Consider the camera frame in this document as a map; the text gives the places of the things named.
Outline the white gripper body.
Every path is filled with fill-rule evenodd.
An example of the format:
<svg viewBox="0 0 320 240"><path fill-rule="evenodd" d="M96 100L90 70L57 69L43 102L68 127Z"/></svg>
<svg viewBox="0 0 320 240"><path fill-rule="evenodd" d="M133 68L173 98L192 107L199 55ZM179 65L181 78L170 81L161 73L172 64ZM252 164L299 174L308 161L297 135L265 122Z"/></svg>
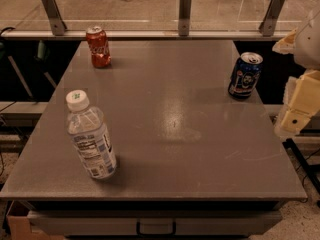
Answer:
<svg viewBox="0 0 320 240"><path fill-rule="evenodd" d="M313 9L298 27L294 61L307 69L320 70L320 9Z"/></svg>

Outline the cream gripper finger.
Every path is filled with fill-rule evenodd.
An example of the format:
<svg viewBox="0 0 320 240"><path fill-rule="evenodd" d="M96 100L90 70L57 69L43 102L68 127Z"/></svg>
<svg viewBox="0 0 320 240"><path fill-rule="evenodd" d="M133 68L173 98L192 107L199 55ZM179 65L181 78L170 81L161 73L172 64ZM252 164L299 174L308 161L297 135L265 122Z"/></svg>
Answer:
<svg viewBox="0 0 320 240"><path fill-rule="evenodd" d="M297 29L290 31L285 37L277 41L272 47L272 51L278 54L292 54L295 45Z"/></svg>
<svg viewBox="0 0 320 240"><path fill-rule="evenodd" d="M279 137L296 136L319 111L320 71L307 70L299 78L290 76L274 132Z"/></svg>

